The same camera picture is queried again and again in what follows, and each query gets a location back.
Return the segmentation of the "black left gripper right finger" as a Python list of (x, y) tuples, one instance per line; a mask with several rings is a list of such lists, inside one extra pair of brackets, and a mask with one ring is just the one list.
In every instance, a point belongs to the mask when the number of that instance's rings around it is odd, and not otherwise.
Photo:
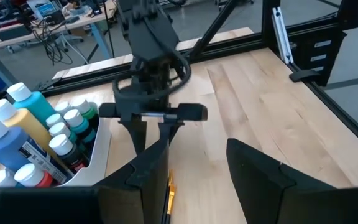
[(247, 224), (358, 224), (358, 187), (335, 188), (234, 138), (226, 157)]

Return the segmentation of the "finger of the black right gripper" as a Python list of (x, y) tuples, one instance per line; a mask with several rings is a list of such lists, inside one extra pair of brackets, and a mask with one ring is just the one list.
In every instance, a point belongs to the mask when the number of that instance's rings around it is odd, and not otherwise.
[(128, 130), (131, 136), (135, 153), (139, 155), (145, 151), (147, 122), (137, 119), (133, 121), (121, 121), (121, 124)]
[(181, 126), (181, 122), (159, 123), (158, 128), (160, 130), (160, 140), (170, 145)]

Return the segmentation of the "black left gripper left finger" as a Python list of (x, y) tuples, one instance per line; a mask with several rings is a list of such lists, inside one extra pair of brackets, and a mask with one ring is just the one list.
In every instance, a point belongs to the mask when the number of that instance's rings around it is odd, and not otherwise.
[(87, 187), (0, 188), (0, 224), (162, 224), (168, 142)]

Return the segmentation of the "black paintbrush yellow ferrule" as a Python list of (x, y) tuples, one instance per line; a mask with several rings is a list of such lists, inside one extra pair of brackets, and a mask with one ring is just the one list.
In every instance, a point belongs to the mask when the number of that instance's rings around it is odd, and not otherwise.
[(165, 224), (170, 224), (174, 198), (175, 198), (175, 185), (173, 183), (173, 170), (170, 170), (168, 174), (168, 203), (167, 203), (167, 214), (166, 214)]

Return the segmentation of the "small green paint bottle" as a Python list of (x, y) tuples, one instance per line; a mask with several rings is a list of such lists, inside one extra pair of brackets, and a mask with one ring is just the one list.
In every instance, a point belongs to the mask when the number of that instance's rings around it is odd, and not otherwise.
[(65, 123), (59, 122), (54, 124), (51, 128), (49, 128), (49, 133), (52, 137), (58, 136), (59, 134), (64, 134), (73, 144), (77, 144), (77, 136), (71, 131)]
[(64, 123), (66, 124), (67, 122), (63, 119), (63, 116), (59, 113), (55, 113), (51, 116), (49, 116), (46, 120), (45, 120), (46, 124), (48, 127), (52, 127), (53, 125), (57, 124), (57, 123)]
[(71, 105), (88, 121), (98, 121), (96, 109), (84, 98), (75, 98)]

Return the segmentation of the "small teal paint bottle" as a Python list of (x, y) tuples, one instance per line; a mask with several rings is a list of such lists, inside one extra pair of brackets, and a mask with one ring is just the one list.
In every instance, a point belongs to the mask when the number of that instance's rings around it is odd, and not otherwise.
[(55, 106), (55, 111), (60, 114), (62, 117), (72, 109), (71, 104), (67, 101), (63, 101)]
[(96, 139), (96, 131), (90, 125), (89, 121), (82, 117), (77, 109), (67, 111), (63, 115), (63, 118), (80, 140), (87, 144), (94, 142)]

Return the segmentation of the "small dark red paint bottle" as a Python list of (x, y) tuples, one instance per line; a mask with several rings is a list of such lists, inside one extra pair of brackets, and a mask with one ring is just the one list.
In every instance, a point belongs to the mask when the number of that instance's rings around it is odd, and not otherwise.
[(65, 134), (53, 137), (49, 142), (49, 146), (74, 174), (88, 165), (85, 156)]

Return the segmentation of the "large teal paint bottle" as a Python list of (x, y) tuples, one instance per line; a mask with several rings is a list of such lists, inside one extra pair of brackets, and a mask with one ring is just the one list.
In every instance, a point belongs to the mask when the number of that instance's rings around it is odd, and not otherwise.
[(23, 82), (19, 82), (11, 85), (7, 93), (14, 100), (15, 108), (28, 109), (45, 128), (48, 128), (46, 120), (56, 111), (41, 92), (30, 91)]

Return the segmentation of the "large yellow paint bottle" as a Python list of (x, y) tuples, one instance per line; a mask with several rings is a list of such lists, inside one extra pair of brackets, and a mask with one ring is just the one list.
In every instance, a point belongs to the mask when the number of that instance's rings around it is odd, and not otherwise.
[(21, 127), (38, 145), (49, 152), (51, 156), (56, 156), (54, 150), (48, 145), (52, 139), (51, 135), (28, 109), (17, 109), (6, 99), (0, 99), (0, 121), (7, 127)]

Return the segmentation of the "large blue paint bottle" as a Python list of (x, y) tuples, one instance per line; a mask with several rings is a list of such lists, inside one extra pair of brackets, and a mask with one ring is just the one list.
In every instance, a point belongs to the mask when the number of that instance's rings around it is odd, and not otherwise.
[(0, 163), (17, 172), (28, 163), (48, 172), (59, 184), (73, 177), (73, 173), (61, 165), (20, 126), (7, 127), (0, 121)]

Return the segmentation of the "small blue paint bottle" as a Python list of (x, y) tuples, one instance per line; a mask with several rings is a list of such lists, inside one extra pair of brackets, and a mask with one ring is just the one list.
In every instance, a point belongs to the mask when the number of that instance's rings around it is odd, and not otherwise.
[(8, 170), (0, 170), (0, 187), (15, 187), (14, 173)]

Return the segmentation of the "white plastic bin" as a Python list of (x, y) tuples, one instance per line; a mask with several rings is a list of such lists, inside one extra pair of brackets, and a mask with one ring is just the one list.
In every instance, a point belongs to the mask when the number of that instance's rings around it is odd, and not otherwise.
[(88, 167), (81, 168), (61, 187), (91, 186), (104, 179), (111, 146), (109, 127), (110, 122), (108, 119), (99, 118), (98, 130), (96, 131)]

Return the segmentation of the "black clamp foot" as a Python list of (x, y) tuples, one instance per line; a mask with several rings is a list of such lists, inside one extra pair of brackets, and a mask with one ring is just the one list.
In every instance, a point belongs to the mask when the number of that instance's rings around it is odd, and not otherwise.
[(320, 78), (320, 74), (315, 70), (300, 70), (289, 75), (292, 82), (313, 82)]

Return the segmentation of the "silver aluminium bar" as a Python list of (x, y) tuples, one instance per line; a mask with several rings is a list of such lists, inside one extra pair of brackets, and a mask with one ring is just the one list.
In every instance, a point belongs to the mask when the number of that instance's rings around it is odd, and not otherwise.
[(280, 58), (285, 64), (293, 63), (293, 54), (291, 52), (290, 41), (285, 27), (283, 13), (280, 7), (272, 9), (272, 20), (275, 36), (277, 40)]

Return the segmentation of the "wooden desk grey legs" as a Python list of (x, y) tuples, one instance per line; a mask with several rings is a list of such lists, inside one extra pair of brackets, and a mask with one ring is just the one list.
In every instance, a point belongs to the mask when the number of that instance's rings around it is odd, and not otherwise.
[[(115, 12), (117, 11), (117, 0), (107, 0), (105, 2), (106, 7), (102, 7), (102, 13), (94, 17), (88, 17), (87, 15), (80, 16), (80, 18), (71, 24), (67, 25), (56, 25), (51, 26), (52, 34), (59, 34), (61, 32), (68, 31), (70, 29), (76, 29), (79, 27), (90, 25), (92, 34), (104, 54), (104, 58), (110, 59), (114, 58), (114, 54), (111, 51), (111, 48), (108, 47), (102, 30), (100, 29), (99, 22), (106, 22), (107, 19), (113, 18)], [(27, 40), (35, 39), (34, 34), (23, 35), (15, 39), (9, 39), (2, 41), (0, 40), (0, 48), (6, 47), (8, 45), (15, 45)], [(8, 85), (14, 84), (17, 81), (17, 78), (6, 68), (6, 66), (0, 61), (0, 77)]]

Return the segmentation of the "black aluminium table frame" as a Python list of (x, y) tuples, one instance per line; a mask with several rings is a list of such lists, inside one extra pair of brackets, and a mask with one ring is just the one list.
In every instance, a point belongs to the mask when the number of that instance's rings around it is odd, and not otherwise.
[[(273, 28), (272, 9), (274, 7), (280, 7), (280, 0), (264, 0), (262, 7), (261, 32), (213, 42), (213, 37), (218, 33), (218, 30), (234, 10), (236, 4), (237, 0), (229, 0), (204, 36), (198, 39), (193, 46), (179, 49), (178, 41), (176, 49), (187, 59), (190, 66), (192, 63), (249, 52), (251, 50), (268, 48), (270, 50), (279, 51)], [(292, 44), (296, 44), (296, 49), (299, 52), (299, 46), (308, 34), (329, 30), (341, 30), (345, 32), (348, 29), (357, 27), (358, 0), (342, 0), (338, 12), (334, 16), (322, 17), (289, 27), (286, 26), (286, 30), (288, 40), (290, 41), (290, 47)], [(114, 65), (95, 72), (88, 72), (77, 78), (71, 78), (66, 81), (51, 81), (42, 87), (40, 92), (45, 96), (55, 96), (106, 82), (112, 82), (117, 77), (122, 79), (119, 83), (119, 87), (123, 88), (128, 86), (131, 82), (128, 78), (131, 62), (132, 60), (122, 65)], [(295, 63), (295, 61), (286, 65), (293, 70), (293, 73), (303, 70)], [(350, 118), (347, 113), (338, 108), (330, 97), (323, 93), (323, 86), (319, 86), (316, 81), (302, 83), (308, 86), (311, 91), (358, 137), (358, 124)]]

